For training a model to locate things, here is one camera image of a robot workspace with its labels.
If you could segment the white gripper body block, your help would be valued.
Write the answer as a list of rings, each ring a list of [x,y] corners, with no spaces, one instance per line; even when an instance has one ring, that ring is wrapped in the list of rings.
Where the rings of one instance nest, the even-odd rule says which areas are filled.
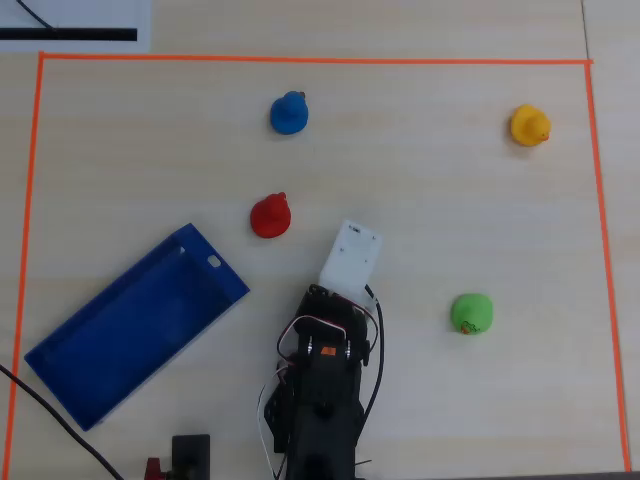
[[[318,284],[360,306],[372,306],[366,285],[374,271],[383,244],[381,234],[356,222],[344,220]]]

